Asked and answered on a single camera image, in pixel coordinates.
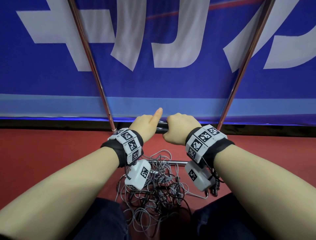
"black handle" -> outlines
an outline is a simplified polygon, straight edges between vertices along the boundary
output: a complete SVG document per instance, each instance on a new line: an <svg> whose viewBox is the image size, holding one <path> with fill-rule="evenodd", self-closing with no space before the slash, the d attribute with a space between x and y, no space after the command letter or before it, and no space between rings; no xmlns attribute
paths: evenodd
<svg viewBox="0 0 316 240"><path fill-rule="evenodd" d="M156 129L156 133L165 134L169 130L169 126L167 122L159 121Z"/></svg>

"wristband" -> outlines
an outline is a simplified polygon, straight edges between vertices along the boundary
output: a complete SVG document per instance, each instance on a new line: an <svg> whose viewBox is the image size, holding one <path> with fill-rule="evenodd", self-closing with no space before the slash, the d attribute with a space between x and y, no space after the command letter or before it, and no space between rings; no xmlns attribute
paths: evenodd
<svg viewBox="0 0 316 240"><path fill-rule="evenodd" d="M111 135L101 148L112 148L118 156L118 167L125 167L133 165L144 154L143 145L144 141L138 132L123 128Z"/></svg>
<svg viewBox="0 0 316 240"><path fill-rule="evenodd" d="M195 128L189 133L185 141L185 150L200 168L205 166L203 159L214 168L216 154L232 144L234 143L228 140L225 134L209 124Z"/></svg>

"light blue stripe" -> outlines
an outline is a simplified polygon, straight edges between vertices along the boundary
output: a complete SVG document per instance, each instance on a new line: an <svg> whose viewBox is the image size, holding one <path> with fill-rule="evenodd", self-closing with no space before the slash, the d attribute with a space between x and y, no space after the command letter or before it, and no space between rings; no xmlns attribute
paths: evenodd
<svg viewBox="0 0 316 240"><path fill-rule="evenodd" d="M108 97L113 117L136 117L164 109L195 117L220 116L226 99ZM228 116L316 114L316 99L235 99ZM1 117L106 117L100 97L0 94Z"/></svg>

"red floor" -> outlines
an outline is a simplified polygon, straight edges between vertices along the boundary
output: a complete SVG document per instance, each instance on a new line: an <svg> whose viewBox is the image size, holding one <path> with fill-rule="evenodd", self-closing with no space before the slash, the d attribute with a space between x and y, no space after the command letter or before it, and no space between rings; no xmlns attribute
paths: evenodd
<svg viewBox="0 0 316 240"><path fill-rule="evenodd" d="M19 194L53 172L95 151L110 135L109 132L0 129L0 209ZM316 138L229 136L245 150L268 159L316 186ZM173 160L189 160L183 146L166 143L162 135L155 135L144 145L146 155L167 149ZM106 183L99 196L115 199L115 186L122 169L118 169ZM181 181L190 191L200 193L180 168ZM221 185L219 197L229 193ZM186 196L190 207L198 209L214 201L215 197L198 199Z"/></svg>

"metal rod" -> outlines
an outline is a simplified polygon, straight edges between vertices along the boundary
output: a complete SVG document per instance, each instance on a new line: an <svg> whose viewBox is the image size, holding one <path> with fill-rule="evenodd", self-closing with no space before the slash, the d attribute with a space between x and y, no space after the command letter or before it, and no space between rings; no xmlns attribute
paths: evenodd
<svg viewBox="0 0 316 240"><path fill-rule="evenodd" d="M82 27L82 23L81 23L80 16L79 16L79 11L78 11L78 8L76 6L75 0L68 0L68 4L70 6L72 15L73 15L74 20L76 22L76 26L77 26L77 29L78 29L78 32L80 35L80 39L82 41L84 51L86 52L86 55L87 55L87 58L88 58L88 61L90 64L91 71L92 71L93 76L95 78L95 81L97 83L97 86L98 86L98 89L99 89L99 92L100 92L100 95L102 98L103 106L104 106L104 109L106 111L107 117L108 117L110 125L111 125L112 132L115 133L115 132L117 132L117 129L114 125L114 121L113 121L113 118L112 118L112 115L110 112L109 104L107 103L107 100L106 100L106 97L104 94L104 90L103 90L103 87L101 84L101 80L100 80L100 77L99 77L99 74L98 74L91 50L90 50L88 40L86 39L86 36L84 34L84 29Z"/></svg>
<svg viewBox="0 0 316 240"><path fill-rule="evenodd" d="M149 162L150 164L157 163L156 160L148 160L148 162ZM167 162L168 162L169 165L171 165L171 166L175 166L176 164L178 164L179 166L185 166L185 165L188 163L188 161L167 161Z"/></svg>
<svg viewBox="0 0 316 240"><path fill-rule="evenodd" d="M258 40L261 36L261 33L262 33L262 30L265 26L265 23L267 22L267 19L270 15L270 12L271 12L271 9L274 5L274 2L275 0L266 0L265 3L264 3L264 6L263 6L263 9L262 9L262 12L261 12L261 15L260 15L260 18L259 18L259 21L258 21L258 24L257 24L257 28L256 28L256 32L254 34L254 37L251 41L251 44L247 50L247 53L246 53L246 56L242 62L242 65L241 67L239 68L239 72L238 72L238 75L237 75L237 78L235 80L235 83L234 83L234 86L230 92L230 95L227 99L227 102L225 104L225 107L224 107L224 110L222 112L222 115L220 117L220 120L218 122L218 125L217 125L217 130L221 130L221 127L223 125L223 122L227 116L227 113L229 111L229 108L234 100L234 97L236 95L236 92L237 92L237 89L239 87L239 84L241 82L241 79L242 77L244 76L245 74L245 71L247 69L247 66L248 66L248 63L252 57L252 54L256 48L256 45L258 43Z"/></svg>

